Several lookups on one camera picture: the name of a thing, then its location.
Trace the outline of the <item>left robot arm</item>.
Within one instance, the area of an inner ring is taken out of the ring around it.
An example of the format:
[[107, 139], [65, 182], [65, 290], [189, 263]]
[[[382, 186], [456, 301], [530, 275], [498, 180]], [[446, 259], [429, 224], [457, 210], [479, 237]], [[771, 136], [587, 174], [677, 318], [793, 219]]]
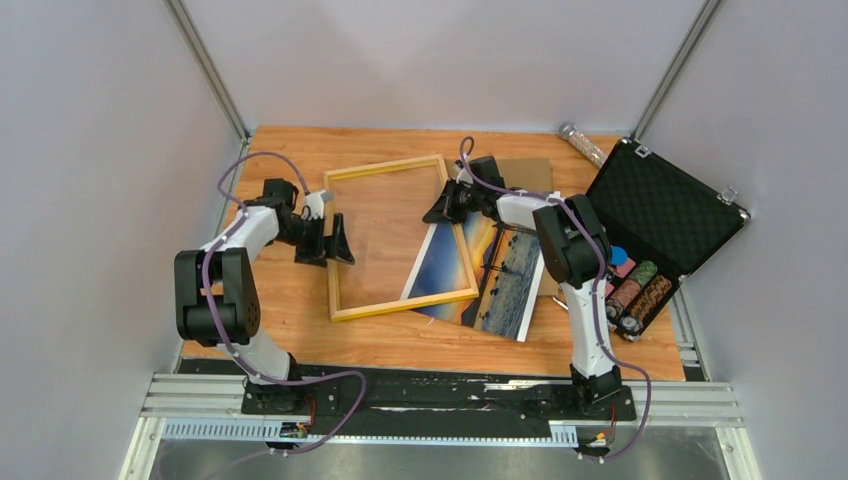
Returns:
[[174, 260], [176, 328], [184, 340], [216, 348], [246, 374], [248, 404], [294, 413], [306, 400], [306, 383], [294, 356], [261, 327], [261, 307], [252, 265], [275, 243], [295, 249], [300, 264], [352, 265], [355, 258], [340, 213], [327, 215], [331, 192], [305, 195], [283, 179], [265, 181], [261, 196], [240, 201], [233, 222], [204, 246]]

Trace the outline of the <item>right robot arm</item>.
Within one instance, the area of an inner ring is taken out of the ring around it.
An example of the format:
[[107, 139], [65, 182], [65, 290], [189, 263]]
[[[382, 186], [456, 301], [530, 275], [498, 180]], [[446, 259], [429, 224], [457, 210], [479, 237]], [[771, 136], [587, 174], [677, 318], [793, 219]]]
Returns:
[[590, 201], [508, 188], [491, 156], [458, 163], [458, 176], [446, 181], [423, 222], [459, 224], [480, 212], [536, 234], [547, 273], [565, 295], [573, 335], [566, 397], [584, 417], [610, 410], [623, 388], [603, 311], [611, 245]]

